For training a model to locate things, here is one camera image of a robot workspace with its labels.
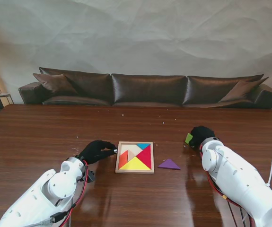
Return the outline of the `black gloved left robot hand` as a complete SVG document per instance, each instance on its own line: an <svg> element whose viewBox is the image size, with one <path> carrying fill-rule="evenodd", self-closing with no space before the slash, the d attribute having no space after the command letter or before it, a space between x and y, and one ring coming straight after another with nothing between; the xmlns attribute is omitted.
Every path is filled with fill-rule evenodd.
<svg viewBox="0 0 272 227"><path fill-rule="evenodd" d="M111 142L95 140L90 142L76 157L90 165L116 154L117 151L117 147Z"/></svg>

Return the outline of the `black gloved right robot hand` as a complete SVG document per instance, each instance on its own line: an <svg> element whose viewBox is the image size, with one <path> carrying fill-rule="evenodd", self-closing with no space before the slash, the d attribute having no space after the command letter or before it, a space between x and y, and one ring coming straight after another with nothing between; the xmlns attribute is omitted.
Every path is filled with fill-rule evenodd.
<svg viewBox="0 0 272 227"><path fill-rule="evenodd" d="M192 139L189 141L189 146L192 148L197 148L201 145L201 143L211 137L215 137L215 133L210 128L205 126L196 126L194 127L190 134L193 136Z"/></svg>

